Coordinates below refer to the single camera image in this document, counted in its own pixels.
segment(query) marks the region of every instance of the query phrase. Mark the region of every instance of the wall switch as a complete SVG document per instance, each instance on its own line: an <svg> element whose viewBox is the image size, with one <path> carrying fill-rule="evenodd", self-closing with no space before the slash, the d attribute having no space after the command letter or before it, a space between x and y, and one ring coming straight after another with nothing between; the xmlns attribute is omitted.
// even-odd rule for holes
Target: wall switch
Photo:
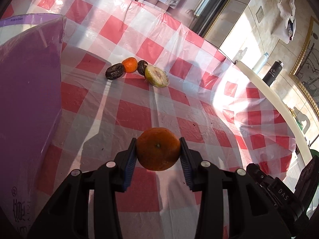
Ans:
<svg viewBox="0 0 319 239"><path fill-rule="evenodd" d="M261 23L262 19L264 18L264 11L262 7L259 8L258 12L256 13L256 17L257 17L258 23Z"/></svg>

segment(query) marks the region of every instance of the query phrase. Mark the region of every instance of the plastic tablecloth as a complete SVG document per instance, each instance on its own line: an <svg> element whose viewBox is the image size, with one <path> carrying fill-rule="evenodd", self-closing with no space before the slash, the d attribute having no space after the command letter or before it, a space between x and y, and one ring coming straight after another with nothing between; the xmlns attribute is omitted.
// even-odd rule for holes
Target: plastic tablecloth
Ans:
<svg viewBox="0 0 319 239"><path fill-rule="evenodd" d="M131 0L13 0L4 17L45 12L65 15L67 23L63 112L42 165L37 212L71 170L98 168L158 126L183 136L219 168L254 162L285 177L295 138L282 116L230 60L180 22ZM170 85L155 88L137 72L108 81L106 69L127 57L162 68ZM180 161L162 172L137 163L128 191L116 194L123 238L194 238L200 197L186 186ZM224 225L227 238L227 218Z"/></svg>

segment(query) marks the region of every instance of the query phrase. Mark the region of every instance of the mirror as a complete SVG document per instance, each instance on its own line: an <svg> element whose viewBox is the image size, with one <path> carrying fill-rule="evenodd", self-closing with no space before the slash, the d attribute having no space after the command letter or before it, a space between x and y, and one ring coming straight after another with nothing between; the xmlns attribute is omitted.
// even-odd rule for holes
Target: mirror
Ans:
<svg viewBox="0 0 319 239"><path fill-rule="evenodd" d="M290 76L319 115L319 22L313 17L307 38Z"/></svg>

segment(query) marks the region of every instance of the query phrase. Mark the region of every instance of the gold frame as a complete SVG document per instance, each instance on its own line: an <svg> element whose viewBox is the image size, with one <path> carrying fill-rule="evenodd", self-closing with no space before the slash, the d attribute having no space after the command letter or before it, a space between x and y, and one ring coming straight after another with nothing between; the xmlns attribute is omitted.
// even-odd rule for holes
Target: gold frame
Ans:
<svg viewBox="0 0 319 239"><path fill-rule="evenodd" d="M305 86L295 76L295 74L296 74L298 68L300 67L300 64L301 64L301 62L302 62L302 60L303 60L303 58L304 58L304 56L305 56L305 54L307 52L307 48L309 46L310 39L311 39L312 28L314 27L314 22L316 22L319 25L319 22L314 17L311 17L307 38L306 38L305 43L303 45L303 48L301 50L300 56L297 59L297 62L295 64L295 66L293 67L293 69L291 70L289 76L295 81L295 83L298 85L298 87L302 90L302 92L305 94L307 100L311 103L311 105L314 108L315 112L319 116L319 108L318 108L316 102L314 101L314 99L312 98L310 93L307 91Z"/></svg>

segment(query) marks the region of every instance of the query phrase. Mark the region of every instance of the small orange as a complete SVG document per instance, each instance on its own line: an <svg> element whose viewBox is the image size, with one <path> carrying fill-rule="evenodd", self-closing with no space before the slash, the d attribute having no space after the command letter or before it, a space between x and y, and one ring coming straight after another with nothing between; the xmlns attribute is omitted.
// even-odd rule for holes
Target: small orange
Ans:
<svg viewBox="0 0 319 239"><path fill-rule="evenodd" d="M138 68L138 61L134 57L129 57L123 60L122 65L124 65L125 72L135 72Z"/></svg>
<svg viewBox="0 0 319 239"><path fill-rule="evenodd" d="M172 167L178 160L180 151L178 137L163 127L144 131L136 141L138 161L151 171L163 171Z"/></svg>

